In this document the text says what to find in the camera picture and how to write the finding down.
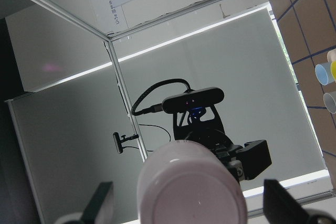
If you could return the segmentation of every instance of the metal bar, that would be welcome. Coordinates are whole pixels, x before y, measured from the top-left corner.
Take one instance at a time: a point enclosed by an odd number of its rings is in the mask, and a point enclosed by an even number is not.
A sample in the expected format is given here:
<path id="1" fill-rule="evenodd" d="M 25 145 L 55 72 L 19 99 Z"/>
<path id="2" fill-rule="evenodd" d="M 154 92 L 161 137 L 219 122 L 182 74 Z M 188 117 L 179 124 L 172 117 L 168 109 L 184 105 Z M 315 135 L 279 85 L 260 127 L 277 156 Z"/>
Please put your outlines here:
<path id="1" fill-rule="evenodd" d="M 336 190 L 335 189 L 330 190 L 330 191 L 325 191 L 323 193 L 319 193 L 319 194 L 315 194 L 315 195 L 310 195 L 310 196 L 307 196 L 307 197 L 304 197 L 304 198 L 300 198 L 300 199 L 297 199 L 296 201 L 300 205 L 304 206 L 304 205 L 307 205 L 307 204 L 311 204 L 311 203 L 314 203 L 314 202 L 317 202 L 317 201 L 330 199 L 330 198 L 333 198 L 333 197 L 336 197 Z M 260 216 L 263 216 L 263 215 L 264 215 L 264 211 L 263 211 L 262 208 L 258 208 L 258 209 L 249 211 L 248 214 L 247 214 L 249 219 L 260 217 Z"/>
<path id="2" fill-rule="evenodd" d="M 22 141 L 20 129 L 19 129 L 17 119 L 16 119 L 16 115 L 15 115 L 15 111 L 14 111 L 14 108 L 13 108 L 13 104 L 12 104 L 11 100 L 7 100 L 6 103 L 8 104 L 9 112 L 11 113 L 11 117 L 12 117 L 12 121 L 13 121 L 13 125 L 14 125 L 14 130 L 15 130 L 15 133 L 16 133 L 16 136 L 17 136 L 17 141 L 19 143 L 22 158 L 23 158 L 26 170 L 27 170 L 27 177 L 28 177 L 29 184 L 30 184 L 30 187 L 31 187 L 31 190 L 32 190 L 31 192 L 33 193 L 33 198 L 34 198 L 34 201 L 35 201 L 35 204 L 36 204 L 37 212 L 38 212 L 41 223 L 44 224 L 45 220 L 44 220 L 44 216 L 43 216 L 43 211 L 42 211 L 42 208 L 41 208 L 41 205 L 40 205 L 40 201 L 38 199 L 37 190 L 35 188 L 33 175 L 32 175 L 31 170 L 30 170 L 29 161 L 28 161 L 26 151 L 25 151 L 25 147 L 24 147 L 24 144 L 23 144 L 23 141 Z"/>
<path id="3" fill-rule="evenodd" d="M 194 4 L 189 5 L 187 7 L 184 7 L 184 8 L 181 8 L 179 10 L 176 10 L 174 12 L 167 13 L 165 15 L 162 15 L 162 16 L 158 17 L 158 18 L 155 18 L 155 19 L 152 19 L 150 21 L 141 23 L 141 24 L 139 24 L 137 26 L 134 26 L 134 27 L 132 27 L 130 29 L 127 29 L 125 31 L 121 31 L 121 32 L 115 33 L 113 35 L 110 35 L 109 37 L 110 37 L 111 41 L 116 41 L 116 40 L 118 40 L 118 39 L 120 39 L 122 37 L 125 37 L 125 36 L 128 36 L 128 35 L 137 33 L 139 31 L 142 31 L 142 30 L 145 30 L 145 29 L 147 29 L 149 27 L 161 24 L 161 23 L 166 22 L 168 20 L 171 20 L 173 18 L 180 17 L 180 16 L 182 16 L 184 14 L 187 14 L 187 13 L 193 12 L 194 10 L 197 10 L 199 8 L 202 8 L 202 7 L 214 4 L 214 3 L 218 2 L 218 1 L 221 1 L 221 0 L 203 0 L 203 1 L 199 1 L 199 2 L 196 2 Z"/>
<path id="4" fill-rule="evenodd" d="M 34 3 L 40 5 L 44 9 L 47 9 L 51 11 L 52 13 L 58 15 L 59 17 L 65 19 L 66 21 L 75 24 L 84 30 L 94 34 L 95 36 L 99 37 L 100 39 L 103 39 L 104 41 L 109 41 L 109 37 L 104 34 L 102 31 L 96 29 L 95 27 L 89 25 L 84 20 L 76 17 L 75 15 L 69 13 L 67 10 L 59 6 L 56 2 L 53 0 L 31 0 Z"/>
<path id="5" fill-rule="evenodd" d="M 125 106 L 126 106 L 126 109 L 127 109 L 127 114 L 128 114 L 128 117 L 131 120 L 134 133 L 139 135 L 138 146 L 139 146 L 139 150 L 140 150 L 140 153 L 141 153 L 142 160 L 145 161 L 148 157 L 147 150 L 145 148 L 145 145 L 144 145 L 144 142 L 143 142 L 143 139 L 142 139 L 142 136 L 141 136 L 141 132 L 140 132 L 138 122 L 136 121 L 137 119 L 135 118 L 134 115 L 131 114 L 132 103 L 131 103 L 131 99 L 128 95 L 125 80 L 122 76 L 121 68 L 120 68 L 120 65 L 119 65 L 119 62 L 118 62 L 117 54 L 114 50 L 113 42 L 109 41 L 108 42 L 108 47 L 109 47 L 109 50 L 110 50 L 110 59 L 113 63 L 113 68 L 114 68 L 114 71 L 115 71 L 115 75 L 117 76 L 118 86 L 119 86 L 120 91 L 121 91 L 120 93 L 121 93 L 122 99 L 124 100 L 124 103 L 125 103 Z"/>

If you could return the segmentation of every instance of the yellow cup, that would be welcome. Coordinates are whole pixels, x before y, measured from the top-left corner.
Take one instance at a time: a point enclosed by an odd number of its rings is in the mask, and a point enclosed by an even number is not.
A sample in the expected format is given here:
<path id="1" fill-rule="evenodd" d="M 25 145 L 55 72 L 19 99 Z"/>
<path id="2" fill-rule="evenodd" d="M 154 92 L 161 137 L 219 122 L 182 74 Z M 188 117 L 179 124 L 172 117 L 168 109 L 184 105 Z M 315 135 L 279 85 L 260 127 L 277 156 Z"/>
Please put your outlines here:
<path id="1" fill-rule="evenodd" d="M 330 72 L 333 76 L 334 80 L 336 81 L 336 61 L 333 61 L 330 65 Z"/>

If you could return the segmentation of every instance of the white paper sign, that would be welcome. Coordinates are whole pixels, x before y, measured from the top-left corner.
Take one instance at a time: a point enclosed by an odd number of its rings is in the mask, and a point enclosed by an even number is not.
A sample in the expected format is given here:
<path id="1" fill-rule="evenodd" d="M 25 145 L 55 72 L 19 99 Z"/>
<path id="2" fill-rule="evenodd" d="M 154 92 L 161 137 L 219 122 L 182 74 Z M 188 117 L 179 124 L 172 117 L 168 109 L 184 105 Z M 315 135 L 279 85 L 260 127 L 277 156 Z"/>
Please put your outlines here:
<path id="1" fill-rule="evenodd" d="M 104 33 L 117 33 L 128 28 L 122 4 L 131 0 L 91 0 L 97 28 Z"/>

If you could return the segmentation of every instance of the metal frame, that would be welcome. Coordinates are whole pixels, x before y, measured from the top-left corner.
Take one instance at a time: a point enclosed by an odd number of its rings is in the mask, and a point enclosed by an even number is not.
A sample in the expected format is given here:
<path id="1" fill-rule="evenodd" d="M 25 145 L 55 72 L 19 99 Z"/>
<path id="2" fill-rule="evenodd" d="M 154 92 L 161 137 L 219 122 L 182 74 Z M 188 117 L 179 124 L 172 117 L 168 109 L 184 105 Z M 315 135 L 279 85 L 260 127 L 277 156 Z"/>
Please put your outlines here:
<path id="1" fill-rule="evenodd" d="M 122 98 L 123 98 L 123 100 L 125 102 L 125 105 L 126 105 L 126 108 L 127 108 L 128 116 L 129 116 L 129 118 L 131 120 L 131 123 L 133 125 L 134 133 L 139 135 L 138 146 L 139 146 L 139 149 L 140 149 L 142 159 L 145 160 L 148 155 L 147 155 L 146 148 L 144 146 L 144 143 L 143 143 L 143 140 L 142 140 L 142 137 L 141 137 L 139 125 L 136 121 L 135 116 L 132 116 L 131 113 L 130 113 L 131 108 L 132 108 L 132 104 L 131 104 L 131 100 L 130 100 L 130 97 L 129 97 L 128 92 L 127 92 L 126 84 L 125 84 L 124 78 L 122 76 L 122 72 L 121 72 L 119 63 L 118 63 L 117 54 L 114 50 L 113 42 L 122 38 L 122 37 L 124 37 L 124 36 L 134 34 L 136 32 L 142 31 L 144 29 L 155 26 L 157 24 L 166 22 L 170 19 L 173 19 L 173 18 L 182 16 L 184 14 L 190 13 L 190 12 L 196 10 L 196 9 L 205 7 L 207 5 L 216 3 L 216 2 L 221 1 L 221 0 L 203 0 L 203 1 L 197 2 L 195 4 L 192 4 L 188 7 L 179 9 L 175 12 L 171 12 L 171 13 L 168 13 L 166 15 L 160 16 L 156 19 L 150 20 L 148 22 L 139 24 L 139 25 L 137 25 L 135 27 L 132 27 L 128 30 L 116 33 L 116 34 L 114 34 L 110 37 L 108 37 L 102 31 L 100 31 L 100 30 L 96 29 L 95 27 L 89 25 L 84 20 L 82 20 L 82 19 L 78 18 L 77 16 L 69 13 L 68 11 L 66 11 L 64 8 L 59 6 L 53 0 L 31 0 L 31 1 L 40 5 L 41 7 L 49 10 L 50 12 L 58 15 L 59 17 L 63 18 L 64 20 L 66 20 L 66 21 L 68 21 L 68 22 L 70 22 L 70 23 L 72 23 L 76 26 L 81 27 L 82 29 L 90 32 L 91 34 L 93 34 L 96 37 L 102 39 L 103 41 L 108 42 L 108 47 L 109 47 L 109 50 L 110 50 L 110 53 L 111 53 L 110 54 L 110 59 L 111 59 L 113 65 L 114 65 L 114 71 L 115 71 L 115 74 L 117 76 L 118 86 L 120 87 Z M 11 109 L 11 114 L 13 114 L 15 116 L 15 113 L 14 113 L 13 109 L 11 108 L 11 103 L 10 102 L 9 102 L 9 108 Z M 22 147 L 22 143 L 20 141 L 20 135 L 19 135 L 19 131 L 18 131 L 19 129 L 18 129 L 17 125 L 15 125 L 15 129 L 18 133 L 20 147 L 23 150 L 23 158 L 24 158 L 25 161 L 27 161 L 26 157 L 25 157 L 24 149 Z M 36 195 L 36 192 L 34 191 L 34 187 L 32 187 L 32 190 L 33 190 L 33 195 L 34 195 L 34 198 L 35 198 L 35 201 L 36 201 L 37 200 L 37 195 Z M 326 191 L 326 192 L 321 193 L 321 194 L 312 195 L 312 196 L 308 196 L 306 198 L 298 199 L 298 202 L 302 205 L 305 205 L 305 204 L 313 203 L 313 202 L 316 202 L 316 201 L 319 201 L 319 200 L 324 200 L 324 199 L 328 199 L 328 198 L 332 198 L 332 197 L 335 197 L 335 191 L 334 190 Z M 41 212 L 41 209 L 40 209 L 39 205 L 37 206 L 37 208 L 38 208 L 38 212 L 39 212 L 40 217 L 43 217 L 43 213 Z M 256 210 L 250 211 L 248 213 L 249 218 L 257 217 L 257 216 L 261 216 L 261 215 L 262 215 L 262 209 L 256 209 Z"/>

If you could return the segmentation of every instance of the black bracket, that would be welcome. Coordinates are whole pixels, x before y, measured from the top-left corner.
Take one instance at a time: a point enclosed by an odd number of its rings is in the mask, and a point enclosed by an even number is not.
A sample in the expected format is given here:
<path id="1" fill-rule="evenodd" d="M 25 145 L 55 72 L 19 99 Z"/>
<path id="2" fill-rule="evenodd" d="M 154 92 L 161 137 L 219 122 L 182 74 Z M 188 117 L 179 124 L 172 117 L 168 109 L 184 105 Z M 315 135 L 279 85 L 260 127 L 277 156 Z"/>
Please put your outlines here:
<path id="1" fill-rule="evenodd" d="M 119 136 L 118 132 L 113 133 L 114 143 L 116 144 L 117 152 L 119 154 L 123 153 L 123 149 L 124 149 L 124 147 L 122 147 L 123 142 L 139 138 L 139 135 L 134 134 L 134 135 L 129 136 L 129 137 L 126 137 L 126 135 L 122 135 L 121 137 L 122 137 L 122 139 L 120 139 L 120 136 Z"/>

